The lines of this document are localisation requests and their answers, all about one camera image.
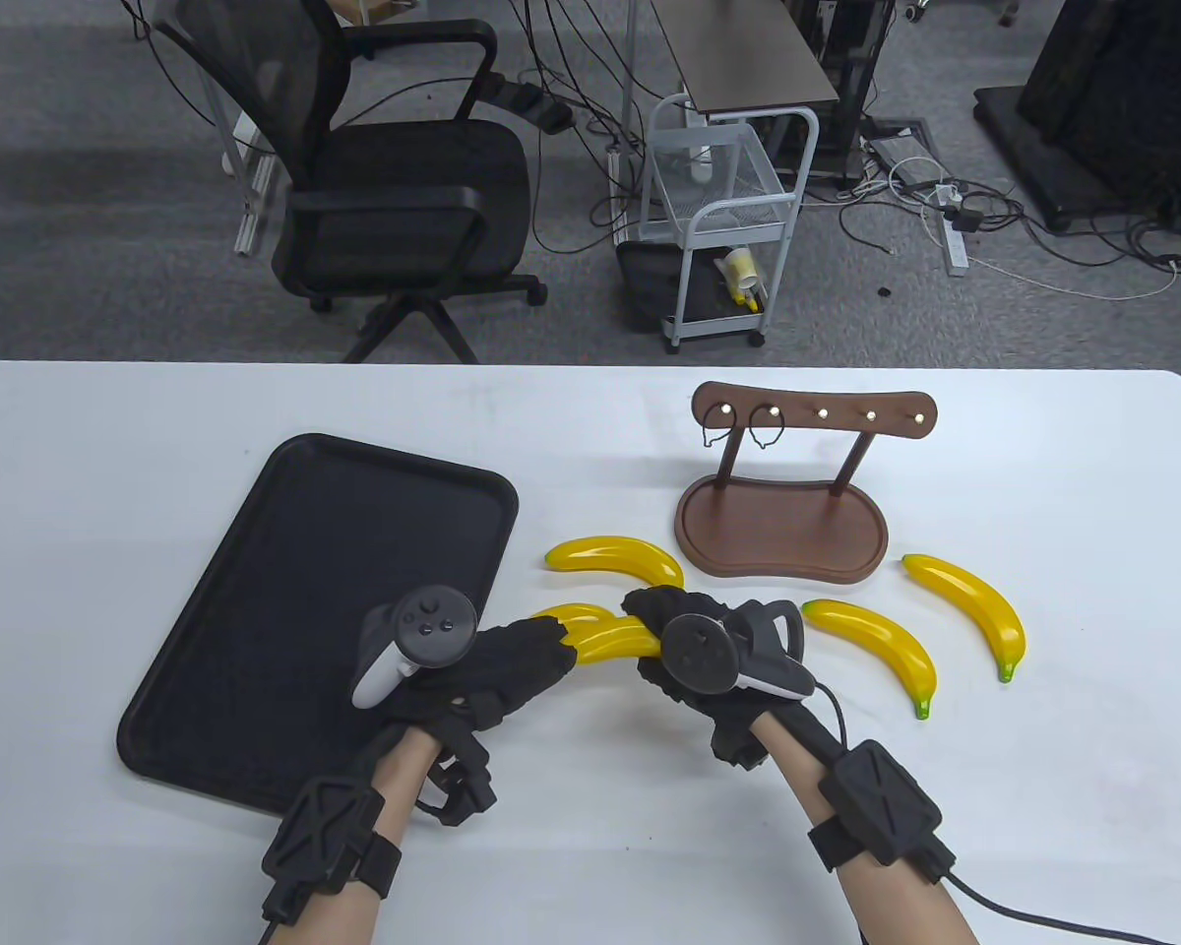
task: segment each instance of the white metal cart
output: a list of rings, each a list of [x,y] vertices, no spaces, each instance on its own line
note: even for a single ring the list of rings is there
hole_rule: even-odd
[[[663,320],[663,332],[672,352],[684,338],[730,332],[751,332],[749,340],[761,346],[770,327],[796,216],[810,176],[818,118],[814,109],[803,106],[758,109],[709,116],[704,126],[658,128],[659,115],[666,109],[686,109],[690,100],[685,91],[659,100],[647,123],[639,239],[676,243],[681,249],[677,307],[672,321]],[[775,115],[798,115],[805,120],[805,151],[791,190],[783,189],[756,129],[748,123],[749,118]],[[661,220],[651,220],[653,188],[665,210]],[[694,252],[753,243],[776,243],[775,268],[759,314],[685,321]]]

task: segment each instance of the wooden jewelry stand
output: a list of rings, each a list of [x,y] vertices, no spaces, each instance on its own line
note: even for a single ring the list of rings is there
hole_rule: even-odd
[[[715,576],[784,575],[852,585],[888,550],[888,523],[866,493],[848,484],[875,435],[921,441],[937,425],[925,392],[828,395],[707,382],[691,396],[703,429],[729,429],[717,475],[693,482],[673,517],[673,535],[699,571]],[[783,429],[848,429],[853,450],[833,481],[779,482],[730,475],[756,419]]]

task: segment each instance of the wooden base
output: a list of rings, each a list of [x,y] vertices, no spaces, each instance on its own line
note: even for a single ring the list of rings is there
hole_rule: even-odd
[[[883,561],[888,523],[856,487],[716,476],[681,495],[673,535],[699,571],[715,576],[783,575],[852,585]]]

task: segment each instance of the metal hook earring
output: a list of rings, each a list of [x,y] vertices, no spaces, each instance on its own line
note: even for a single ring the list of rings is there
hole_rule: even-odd
[[[724,432],[722,436],[709,438],[709,415],[711,415],[712,411],[730,413],[730,426],[726,428],[726,432]],[[704,441],[704,448],[709,449],[709,447],[712,447],[712,444],[716,444],[716,442],[725,441],[725,438],[730,436],[731,429],[736,428],[736,423],[738,423],[738,419],[739,416],[736,415],[736,409],[733,404],[713,404],[712,406],[709,406],[709,410],[705,410],[704,412],[704,417],[699,419],[699,437],[702,437]]]
[[[775,438],[768,442],[768,444],[763,444],[763,442],[757,438],[757,429],[756,429],[757,411],[765,411],[766,413],[770,413],[771,417],[778,418],[778,432],[775,434]],[[783,429],[785,426],[788,426],[788,422],[785,422],[785,419],[783,418],[783,410],[779,410],[778,406],[775,406],[774,404],[770,405],[761,404],[753,406],[752,413],[748,416],[748,436],[751,436],[753,444],[757,444],[763,450],[766,447],[774,447],[783,437]]]

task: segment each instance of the gray carpet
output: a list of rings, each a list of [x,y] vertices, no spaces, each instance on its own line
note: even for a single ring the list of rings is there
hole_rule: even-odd
[[[565,2],[579,24],[589,22],[582,0]],[[625,4],[594,2],[619,40]],[[527,66],[505,0],[432,5],[438,17],[490,20],[501,37],[498,65],[510,74]],[[1058,0],[1025,0],[1013,28],[996,25],[994,0],[935,0],[924,22],[901,18],[880,61],[870,112],[922,116],[951,170],[1009,187],[1012,177],[972,119],[972,90],[1022,82],[1057,8]],[[677,73],[646,5],[644,31],[640,77],[670,91]],[[602,39],[588,35],[609,56]],[[541,40],[559,58],[549,28]],[[576,38],[563,34],[563,46],[587,91],[615,103],[614,86]],[[184,58],[162,48],[182,89],[200,103]],[[342,113],[410,82],[464,74],[472,63],[461,50],[403,50],[361,63]],[[433,85],[376,113],[448,116],[461,89]],[[650,100],[640,94],[645,107]],[[482,111],[508,122],[495,109]],[[536,163],[536,132],[511,123]],[[149,51],[133,44],[117,0],[0,0],[0,358],[333,360],[346,350],[364,304],[320,318],[286,295],[268,265],[273,228],[252,260],[233,256],[239,201],[213,135],[176,98]],[[587,141],[600,148],[598,138]],[[587,210],[603,183],[574,136],[546,138],[542,239],[568,248],[602,233],[590,227]],[[843,239],[833,211],[808,210],[763,350],[722,338],[689,343],[670,359],[657,337],[626,332],[608,243],[555,256],[530,240],[523,269],[550,285],[544,309],[529,309],[520,298],[484,298],[452,302],[452,314],[482,360],[494,364],[1066,366],[1181,374],[1181,280],[1170,292],[1130,302],[1045,292],[978,267],[951,280],[909,215],[859,208],[847,223],[895,255]],[[1066,248],[1104,256],[1088,240]],[[1045,256],[1018,227],[983,235],[972,253],[1102,295],[1151,292],[1167,280],[1134,262],[1068,266]],[[424,320],[411,319],[374,359],[443,361],[450,352]]]

